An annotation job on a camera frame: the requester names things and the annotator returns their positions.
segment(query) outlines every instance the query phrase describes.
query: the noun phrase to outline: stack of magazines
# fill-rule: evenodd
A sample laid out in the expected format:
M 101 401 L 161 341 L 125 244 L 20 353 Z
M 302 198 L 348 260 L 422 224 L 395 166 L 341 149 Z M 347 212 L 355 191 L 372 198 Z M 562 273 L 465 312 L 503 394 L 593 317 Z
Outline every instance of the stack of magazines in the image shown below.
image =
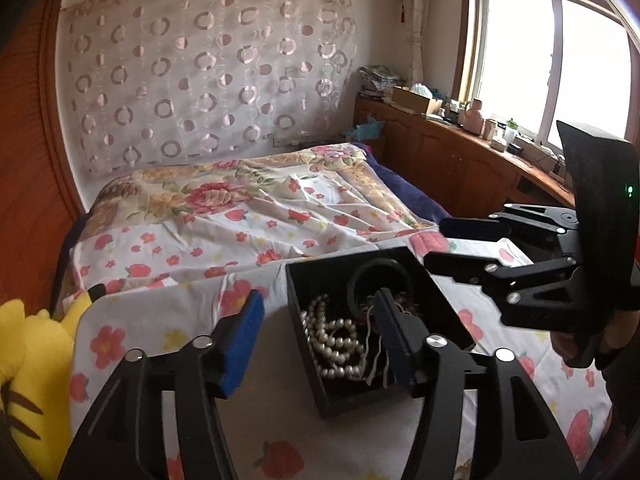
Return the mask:
M 362 76 L 362 87 L 358 95 L 365 99 L 382 101 L 385 90 L 405 85 L 402 76 L 384 65 L 363 66 L 359 72 Z

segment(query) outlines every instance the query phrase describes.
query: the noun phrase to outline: pearl necklace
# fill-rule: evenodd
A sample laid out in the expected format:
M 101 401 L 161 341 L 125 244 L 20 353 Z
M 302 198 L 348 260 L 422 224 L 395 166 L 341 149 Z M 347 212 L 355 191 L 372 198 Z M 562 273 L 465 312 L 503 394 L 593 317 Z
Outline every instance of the pearl necklace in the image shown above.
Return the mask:
M 364 345 L 358 341 L 356 324 L 351 319 L 342 318 L 327 322 L 327 297 L 327 294 L 317 296 L 307 310 L 300 312 L 300 321 L 309 347 L 331 363 L 330 368 L 325 368 L 316 361 L 316 370 L 323 379 L 347 378 L 350 381 L 361 381 L 366 369 L 366 356 Z M 334 337 L 340 330 L 345 330 L 346 336 Z M 348 364 L 356 353 L 359 357 L 358 364 Z

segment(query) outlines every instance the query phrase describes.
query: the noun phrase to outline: window glass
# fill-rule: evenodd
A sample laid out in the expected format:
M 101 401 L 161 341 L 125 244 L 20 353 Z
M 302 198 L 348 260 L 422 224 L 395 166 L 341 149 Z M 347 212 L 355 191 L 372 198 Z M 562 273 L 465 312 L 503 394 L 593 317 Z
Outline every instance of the window glass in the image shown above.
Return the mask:
M 554 50 L 551 0 L 489 0 L 482 114 L 513 118 L 537 133 Z
M 579 4 L 562 1 L 562 75 L 548 141 L 560 147 L 556 120 L 596 126 L 624 137 L 631 92 L 625 29 Z

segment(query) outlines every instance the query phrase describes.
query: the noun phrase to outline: wooden headboard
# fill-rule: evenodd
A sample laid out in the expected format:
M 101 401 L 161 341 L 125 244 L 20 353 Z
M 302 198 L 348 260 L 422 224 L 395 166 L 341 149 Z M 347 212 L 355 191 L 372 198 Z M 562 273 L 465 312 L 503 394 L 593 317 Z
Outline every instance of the wooden headboard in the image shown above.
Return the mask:
M 60 132 L 60 0 L 34 0 L 0 51 L 0 304 L 46 307 L 62 240 L 82 206 Z

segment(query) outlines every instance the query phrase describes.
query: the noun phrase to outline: person's hand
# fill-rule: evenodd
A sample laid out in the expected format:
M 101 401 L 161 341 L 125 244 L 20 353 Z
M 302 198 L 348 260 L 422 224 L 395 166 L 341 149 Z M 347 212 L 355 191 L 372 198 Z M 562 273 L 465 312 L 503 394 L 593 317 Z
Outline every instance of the person's hand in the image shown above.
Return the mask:
M 600 353 L 610 354 L 628 345 L 638 330 L 638 324 L 640 324 L 640 312 L 617 310 L 616 315 L 602 333 L 598 349 Z M 575 357 L 578 353 L 578 346 L 572 334 L 552 332 L 551 346 L 565 360 Z

